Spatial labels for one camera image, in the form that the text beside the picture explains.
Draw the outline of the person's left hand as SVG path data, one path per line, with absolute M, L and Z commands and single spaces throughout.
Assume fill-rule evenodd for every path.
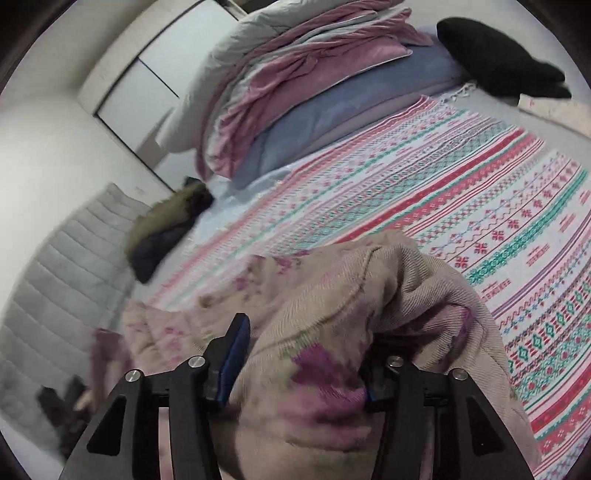
M 95 413 L 100 405 L 101 397 L 92 388 L 85 390 L 74 404 L 74 410 L 77 412 L 87 411 Z

